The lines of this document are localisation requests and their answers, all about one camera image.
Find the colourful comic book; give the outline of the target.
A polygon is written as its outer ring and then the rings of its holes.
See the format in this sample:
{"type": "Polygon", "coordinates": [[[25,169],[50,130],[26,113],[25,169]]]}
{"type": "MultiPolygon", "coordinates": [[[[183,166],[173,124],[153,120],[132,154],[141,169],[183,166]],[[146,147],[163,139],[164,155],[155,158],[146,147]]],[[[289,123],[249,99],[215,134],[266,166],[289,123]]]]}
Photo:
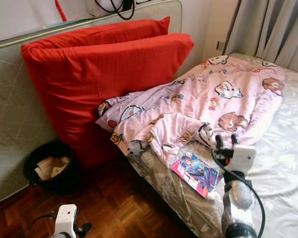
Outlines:
{"type": "Polygon", "coordinates": [[[183,156],[179,157],[172,164],[171,170],[204,199],[222,178],[218,170],[191,152],[185,152],[183,156]]]}

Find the pink cartoon print blanket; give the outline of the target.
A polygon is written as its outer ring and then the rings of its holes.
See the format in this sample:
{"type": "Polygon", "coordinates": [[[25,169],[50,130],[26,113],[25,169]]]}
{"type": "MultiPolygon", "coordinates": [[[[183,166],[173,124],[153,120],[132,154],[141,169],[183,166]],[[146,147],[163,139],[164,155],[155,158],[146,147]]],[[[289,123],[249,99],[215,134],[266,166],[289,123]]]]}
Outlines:
{"type": "Polygon", "coordinates": [[[150,149],[166,166],[190,141],[212,149],[215,136],[253,145],[269,129],[284,96],[286,74],[221,55],[174,81],[106,100],[95,123],[127,156],[150,149]]]}

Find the black waste bin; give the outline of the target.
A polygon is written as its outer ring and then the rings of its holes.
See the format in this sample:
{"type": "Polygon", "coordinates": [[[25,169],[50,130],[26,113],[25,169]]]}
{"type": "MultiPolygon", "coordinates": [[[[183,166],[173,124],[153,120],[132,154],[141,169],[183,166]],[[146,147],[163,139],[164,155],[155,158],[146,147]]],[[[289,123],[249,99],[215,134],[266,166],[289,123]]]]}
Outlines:
{"type": "Polygon", "coordinates": [[[23,174],[31,185],[39,185],[56,194],[70,193],[77,188],[79,182],[79,162],[72,148],[62,141],[49,141],[36,148],[25,157],[23,174]],[[52,159],[68,158],[68,163],[60,172],[49,179],[43,179],[35,172],[38,163],[51,157],[52,159]]]}

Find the bed with grey floral sheet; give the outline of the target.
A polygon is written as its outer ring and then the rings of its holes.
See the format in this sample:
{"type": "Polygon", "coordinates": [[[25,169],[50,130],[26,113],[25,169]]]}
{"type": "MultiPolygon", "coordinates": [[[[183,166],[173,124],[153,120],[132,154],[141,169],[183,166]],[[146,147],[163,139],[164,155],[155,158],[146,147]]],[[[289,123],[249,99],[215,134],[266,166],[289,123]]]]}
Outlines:
{"type": "MultiPolygon", "coordinates": [[[[262,238],[298,238],[298,72],[286,69],[285,73],[283,101],[256,143],[257,156],[247,173],[265,208],[262,238]]],[[[195,236],[224,238],[223,181],[203,198],[151,150],[131,156],[129,161],[195,236]]]]}

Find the crumpled paper waste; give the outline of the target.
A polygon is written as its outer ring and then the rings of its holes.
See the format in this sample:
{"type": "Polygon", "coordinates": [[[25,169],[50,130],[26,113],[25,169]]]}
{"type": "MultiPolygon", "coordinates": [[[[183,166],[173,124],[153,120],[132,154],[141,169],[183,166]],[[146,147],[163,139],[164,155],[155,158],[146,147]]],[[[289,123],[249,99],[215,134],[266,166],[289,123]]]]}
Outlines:
{"type": "Polygon", "coordinates": [[[66,156],[47,157],[36,164],[35,172],[41,180],[53,179],[65,170],[70,161],[70,158],[66,156]]]}

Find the white quilted mattress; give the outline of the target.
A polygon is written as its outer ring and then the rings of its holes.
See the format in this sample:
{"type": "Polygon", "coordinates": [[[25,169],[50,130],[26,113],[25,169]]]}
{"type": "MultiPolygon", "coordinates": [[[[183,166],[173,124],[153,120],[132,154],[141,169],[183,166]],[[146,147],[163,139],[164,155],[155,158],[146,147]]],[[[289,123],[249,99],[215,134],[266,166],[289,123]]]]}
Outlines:
{"type": "Polygon", "coordinates": [[[28,186],[23,177],[26,157],[49,141],[66,141],[52,125],[21,47],[56,34],[119,23],[118,16],[77,20],[0,42],[0,202],[28,186]]]}

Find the grey curtain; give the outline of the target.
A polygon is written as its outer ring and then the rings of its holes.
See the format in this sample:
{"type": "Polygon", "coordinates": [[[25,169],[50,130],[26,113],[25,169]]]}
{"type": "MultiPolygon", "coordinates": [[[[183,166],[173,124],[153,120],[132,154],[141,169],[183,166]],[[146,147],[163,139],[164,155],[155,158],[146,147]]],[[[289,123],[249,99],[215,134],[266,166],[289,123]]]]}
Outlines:
{"type": "Polygon", "coordinates": [[[238,0],[224,52],[298,72],[298,0],[238,0]]]}

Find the red foam cushion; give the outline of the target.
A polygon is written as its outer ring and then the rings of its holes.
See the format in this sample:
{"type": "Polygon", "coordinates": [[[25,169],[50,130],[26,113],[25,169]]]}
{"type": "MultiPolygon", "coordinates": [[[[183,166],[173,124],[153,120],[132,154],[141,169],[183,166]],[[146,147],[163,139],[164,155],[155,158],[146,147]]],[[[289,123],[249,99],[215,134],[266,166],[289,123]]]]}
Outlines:
{"type": "Polygon", "coordinates": [[[53,128],[83,169],[114,159],[111,134],[95,124],[104,100],[172,80],[194,42],[187,34],[59,34],[20,48],[53,128]]]}
{"type": "Polygon", "coordinates": [[[23,45],[21,49],[62,49],[153,38],[168,34],[170,22],[171,17],[167,16],[161,20],[147,19],[92,26],[39,39],[28,45],[23,45]]]}

